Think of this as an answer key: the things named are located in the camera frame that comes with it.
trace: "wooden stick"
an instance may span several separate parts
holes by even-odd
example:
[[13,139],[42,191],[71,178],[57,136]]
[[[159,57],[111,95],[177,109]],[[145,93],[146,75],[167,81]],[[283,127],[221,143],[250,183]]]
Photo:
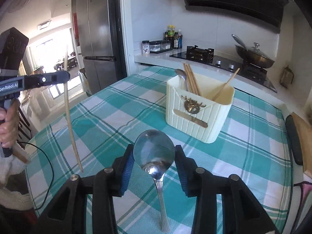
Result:
[[193,80],[193,82],[194,82],[196,95],[201,96],[200,91],[199,91],[199,87],[198,87],[198,84],[197,84],[197,81],[196,81],[196,78],[195,78],[194,73],[193,73],[193,70],[192,70],[192,68],[191,68],[191,65],[188,64],[188,67],[189,67],[189,70],[190,70],[190,72],[191,72],[192,80]]
[[190,86],[190,91],[192,93],[196,94],[196,95],[199,95],[198,85],[197,85],[194,73],[193,73],[190,65],[189,64],[185,64],[185,63],[183,63],[183,65],[184,65],[185,73],[188,76],[188,83],[189,83],[189,86]]
[[189,70],[188,70],[187,64],[183,63],[183,66],[184,66],[184,71],[185,71],[185,73],[187,75],[188,88],[189,88],[191,93],[194,93],[193,85],[191,83],[191,76],[189,74]]
[[216,99],[220,96],[223,89],[230,83],[230,81],[236,76],[240,68],[238,68],[235,73],[232,75],[232,77],[222,86],[222,88],[218,91],[218,93],[212,98],[212,101],[216,101]]
[[[67,71],[67,65],[68,60],[67,60],[67,46],[66,46],[66,52],[65,52],[65,59],[64,59],[64,70]],[[66,111],[66,117],[67,117],[67,124],[68,124],[68,131],[69,131],[69,136],[71,138],[71,144],[73,145],[73,150],[76,156],[77,163],[79,165],[80,171],[83,173],[83,168],[81,164],[81,160],[78,154],[77,150],[77,145],[76,141],[74,138],[74,132],[73,128],[71,127],[71,115],[69,113],[69,99],[68,99],[68,86],[67,83],[64,83],[64,98],[65,98],[65,111]]]

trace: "refrigerator door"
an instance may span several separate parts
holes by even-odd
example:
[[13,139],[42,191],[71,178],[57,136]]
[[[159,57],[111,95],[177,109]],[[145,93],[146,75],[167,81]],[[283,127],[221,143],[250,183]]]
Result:
[[92,56],[89,30],[88,0],[76,0],[77,24],[82,56]]
[[88,0],[93,56],[113,56],[108,0]]
[[87,77],[88,85],[92,94],[95,94],[101,90],[98,74],[96,72],[96,66],[94,60],[83,60],[85,64],[85,75]]
[[96,60],[94,62],[95,62],[101,90],[105,89],[107,86],[110,86],[113,83],[116,83],[118,81],[117,76],[116,76],[114,62],[99,61],[99,60]]

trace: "cream utensil holder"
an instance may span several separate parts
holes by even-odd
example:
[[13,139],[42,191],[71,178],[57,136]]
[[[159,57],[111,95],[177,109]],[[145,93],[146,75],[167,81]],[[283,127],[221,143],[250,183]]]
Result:
[[167,82],[166,122],[172,127],[204,142],[213,143],[232,106],[235,90],[226,86],[216,101],[212,99],[224,82],[194,74],[202,96],[184,89],[179,76]]

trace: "gas stove burner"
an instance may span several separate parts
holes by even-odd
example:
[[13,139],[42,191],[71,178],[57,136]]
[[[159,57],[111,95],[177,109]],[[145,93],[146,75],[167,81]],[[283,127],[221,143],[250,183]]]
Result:
[[245,75],[248,79],[263,84],[266,81],[267,71],[249,62],[244,61],[241,74]]
[[198,46],[188,46],[186,50],[186,58],[193,61],[199,61],[209,64],[213,59],[214,49],[200,49]]

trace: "pot lid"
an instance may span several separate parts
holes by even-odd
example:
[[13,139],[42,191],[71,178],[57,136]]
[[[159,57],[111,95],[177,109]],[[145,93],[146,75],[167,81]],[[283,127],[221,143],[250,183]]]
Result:
[[247,49],[248,49],[250,52],[253,52],[253,53],[255,53],[255,54],[261,55],[262,57],[271,60],[270,57],[268,57],[265,53],[263,53],[263,52],[259,49],[259,46],[260,46],[260,45],[259,45],[258,43],[254,42],[254,45],[255,45],[254,47],[248,47]]

